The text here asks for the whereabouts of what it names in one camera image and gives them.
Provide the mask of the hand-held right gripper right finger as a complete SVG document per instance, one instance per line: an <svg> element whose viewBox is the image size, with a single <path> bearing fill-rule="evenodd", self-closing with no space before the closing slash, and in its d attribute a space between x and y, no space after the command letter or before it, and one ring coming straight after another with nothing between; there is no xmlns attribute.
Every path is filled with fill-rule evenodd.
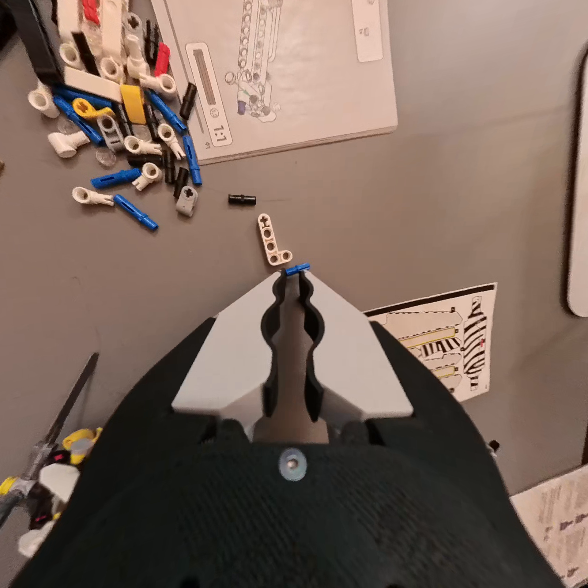
<svg viewBox="0 0 588 588"><path fill-rule="evenodd" d="M378 419L406 419L414 409L365 315L303 270L299 303L311 340L304 397L311 421L322 421L328 442L345 426Z"/></svg>

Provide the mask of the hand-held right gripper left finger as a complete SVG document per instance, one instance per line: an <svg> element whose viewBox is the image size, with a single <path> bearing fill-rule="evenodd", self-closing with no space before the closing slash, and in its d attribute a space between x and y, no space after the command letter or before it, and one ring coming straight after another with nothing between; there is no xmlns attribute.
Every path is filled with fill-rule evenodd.
<svg viewBox="0 0 588 588"><path fill-rule="evenodd" d="M238 421L249 440L271 413L264 388L277 366L267 312L280 318L285 271L277 271L242 295L213 320L210 331L172 401L175 413Z"/></svg>

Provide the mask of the lego helicopter model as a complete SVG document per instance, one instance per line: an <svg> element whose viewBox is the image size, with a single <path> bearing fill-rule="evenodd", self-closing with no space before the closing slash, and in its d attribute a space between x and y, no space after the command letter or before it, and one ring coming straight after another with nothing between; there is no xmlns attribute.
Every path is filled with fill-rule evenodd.
<svg viewBox="0 0 588 588"><path fill-rule="evenodd" d="M33 446L24 472L1 483L1 526L20 506L29 512L29 530L18 540L18 552L28 560L37 553L69 503L81 475L79 467L102 432L101 428L82 429L62 436L63 427L93 376L98 359L98 352L88 358L48 431Z"/></svg>

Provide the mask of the white L-shaped lego beam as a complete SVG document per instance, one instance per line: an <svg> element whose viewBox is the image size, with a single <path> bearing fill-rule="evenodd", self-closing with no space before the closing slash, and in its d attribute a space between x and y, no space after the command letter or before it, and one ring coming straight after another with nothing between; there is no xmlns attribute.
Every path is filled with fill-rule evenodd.
<svg viewBox="0 0 588 588"><path fill-rule="evenodd" d="M290 250L280 249L277 245L273 224L267 213L258 216L258 228L269 265L279 266L291 262L293 254Z"/></svg>

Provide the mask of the white lego axle connector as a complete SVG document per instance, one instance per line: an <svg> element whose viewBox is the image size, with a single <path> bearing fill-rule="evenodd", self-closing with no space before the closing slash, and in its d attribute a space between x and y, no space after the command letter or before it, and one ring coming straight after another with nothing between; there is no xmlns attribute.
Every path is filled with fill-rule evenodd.
<svg viewBox="0 0 588 588"><path fill-rule="evenodd" d="M160 182L163 172L160 167L152 162L145 163L141 168L141 174L132 182L137 191L141 192L153 183Z"/></svg>
<svg viewBox="0 0 588 588"><path fill-rule="evenodd" d="M115 205L113 195L100 194L85 187L74 187L71 195L76 202L82 205Z"/></svg>

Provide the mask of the lego instruction booklet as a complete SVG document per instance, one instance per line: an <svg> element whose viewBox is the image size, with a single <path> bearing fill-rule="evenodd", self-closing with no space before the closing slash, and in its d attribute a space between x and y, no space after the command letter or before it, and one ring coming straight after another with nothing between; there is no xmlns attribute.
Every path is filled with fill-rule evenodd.
<svg viewBox="0 0 588 588"><path fill-rule="evenodd" d="M152 1L201 165L398 126L387 1Z"/></svg>

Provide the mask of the zebra striped sticker sheet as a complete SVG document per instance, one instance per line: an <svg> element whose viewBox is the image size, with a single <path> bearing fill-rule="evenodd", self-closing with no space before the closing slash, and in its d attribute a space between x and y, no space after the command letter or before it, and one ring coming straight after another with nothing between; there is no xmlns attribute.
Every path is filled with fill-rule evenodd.
<svg viewBox="0 0 588 588"><path fill-rule="evenodd" d="M490 387L497 283L366 311L463 403Z"/></svg>

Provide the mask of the pile of small lego pieces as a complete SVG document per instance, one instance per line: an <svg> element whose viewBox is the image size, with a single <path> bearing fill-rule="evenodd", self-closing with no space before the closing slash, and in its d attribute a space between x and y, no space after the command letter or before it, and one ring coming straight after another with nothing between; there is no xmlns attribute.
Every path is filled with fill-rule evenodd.
<svg viewBox="0 0 588 588"><path fill-rule="evenodd" d="M117 57L98 55L86 35L74 35L75 45L61 44L63 83L43 84L28 93L29 104L49 119L66 117L73 130L48 136L63 159L72 158L79 147L92 143L115 161L126 152L131 168L152 162L161 168L165 183L175 188L174 198L188 178L202 185L194 142L187 128L196 86L188 84L176 113L170 103L178 90L169 73L171 50L159 34L158 24L141 19L130 8L123 18L123 47Z"/></svg>

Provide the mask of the printed paper leaflet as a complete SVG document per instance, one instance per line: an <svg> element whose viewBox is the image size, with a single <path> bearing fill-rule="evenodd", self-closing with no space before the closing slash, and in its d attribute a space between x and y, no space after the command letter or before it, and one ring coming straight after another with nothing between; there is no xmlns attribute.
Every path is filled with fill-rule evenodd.
<svg viewBox="0 0 588 588"><path fill-rule="evenodd" d="M587 587L587 465L511 496L526 531L566 587Z"/></svg>

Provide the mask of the black toothed lego beam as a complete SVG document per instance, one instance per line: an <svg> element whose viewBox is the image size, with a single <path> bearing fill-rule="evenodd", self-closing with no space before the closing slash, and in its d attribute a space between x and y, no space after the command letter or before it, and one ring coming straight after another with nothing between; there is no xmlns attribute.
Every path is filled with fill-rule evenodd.
<svg viewBox="0 0 588 588"><path fill-rule="evenodd" d="M56 24L56 1L5 1L37 78L45 85L63 83Z"/></svg>

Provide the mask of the grey lego connector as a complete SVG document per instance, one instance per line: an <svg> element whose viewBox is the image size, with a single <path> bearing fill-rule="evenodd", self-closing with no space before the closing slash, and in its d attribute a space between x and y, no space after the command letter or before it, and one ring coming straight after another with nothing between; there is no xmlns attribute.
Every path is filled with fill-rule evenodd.
<svg viewBox="0 0 588 588"><path fill-rule="evenodd" d="M192 217L198 201L198 192L194 187L183 186L176 198L175 210L183 217Z"/></svg>

